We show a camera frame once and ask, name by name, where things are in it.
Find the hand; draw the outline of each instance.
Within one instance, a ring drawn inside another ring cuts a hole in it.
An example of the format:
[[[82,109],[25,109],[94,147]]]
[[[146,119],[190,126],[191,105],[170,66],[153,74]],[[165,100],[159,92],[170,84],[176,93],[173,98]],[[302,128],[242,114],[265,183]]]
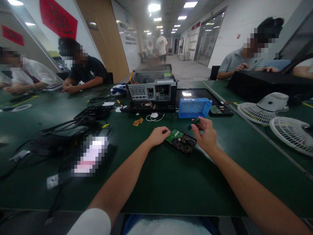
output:
[[[277,68],[275,68],[275,67],[267,66],[267,67],[262,68],[262,71],[267,71],[267,72],[279,72],[279,69],[277,69]]]
[[[216,143],[216,131],[213,129],[211,120],[199,117],[200,123],[196,126],[191,124],[192,131],[197,139],[198,145],[208,154],[218,148]]]
[[[155,128],[147,142],[151,147],[161,144],[167,137],[170,136],[171,131],[167,127],[157,127]]]
[[[79,86],[73,86],[73,85],[69,85],[66,88],[64,88],[63,90],[61,90],[61,92],[67,92],[69,94],[74,94],[80,91]]]
[[[11,94],[24,94],[29,90],[27,86],[5,87],[3,89]]]
[[[70,85],[72,85],[70,82],[64,82],[64,83],[62,84],[63,88],[66,88],[66,87],[68,87],[68,86],[70,86]]]
[[[246,63],[242,63],[241,65],[239,65],[235,71],[243,71],[245,68],[249,68],[248,65]]]

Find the green circuit board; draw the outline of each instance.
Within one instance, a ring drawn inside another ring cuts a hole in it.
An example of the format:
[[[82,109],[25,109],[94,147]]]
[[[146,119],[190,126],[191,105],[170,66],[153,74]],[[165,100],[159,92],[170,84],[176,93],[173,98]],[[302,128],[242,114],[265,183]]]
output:
[[[170,136],[165,139],[165,141],[167,141],[167,142],[170,143],[173,139],[175,139],[175,138],[181,138],[183,135],[184,135],[183,132],[181,132],[181,131],[179,131],[179,130],[177,130],[177,129],[174,129],[174,130],[171,132]]]

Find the blue plastic box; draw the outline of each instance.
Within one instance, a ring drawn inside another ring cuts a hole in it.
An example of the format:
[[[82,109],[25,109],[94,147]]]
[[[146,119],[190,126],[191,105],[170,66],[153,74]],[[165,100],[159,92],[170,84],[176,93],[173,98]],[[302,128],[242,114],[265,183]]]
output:
[[[206,117],[212,106],[212,100],[208,98],[180,99],[179,118]]]

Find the red sign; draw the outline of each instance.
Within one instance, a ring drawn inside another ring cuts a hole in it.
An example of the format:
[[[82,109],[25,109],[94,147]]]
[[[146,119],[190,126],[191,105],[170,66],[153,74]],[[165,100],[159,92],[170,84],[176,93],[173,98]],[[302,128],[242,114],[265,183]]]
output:
[[[196,29],[198,27],[200,27],[200,21],[196,25],[194,25],[191,30],[194,30],[194,29]]]
[[[59,37],[76,39],[78,21],[54,0],[40,0],[42,23]]]
[[[13,31],[12,29],[5,27],[4,25],[2,25],[2,34],[4,38],[9,39],[16,44],[24,46],[24,37],[21,34]]]

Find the screwdriver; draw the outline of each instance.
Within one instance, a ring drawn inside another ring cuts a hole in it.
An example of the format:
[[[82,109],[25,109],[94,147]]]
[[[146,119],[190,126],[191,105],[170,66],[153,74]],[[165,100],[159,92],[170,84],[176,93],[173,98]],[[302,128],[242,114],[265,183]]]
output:
[[[198,124],[199,124],[199,122],[200,122],[200,119],[197,117],[196,119],[194,119],[194,120],[192,121],[192,123],[191,123],[191,124],[198,125]],[[187,127],[187,130],[185,130],[184,134],[186,133],[186,131],[191,130],[191,124]]]

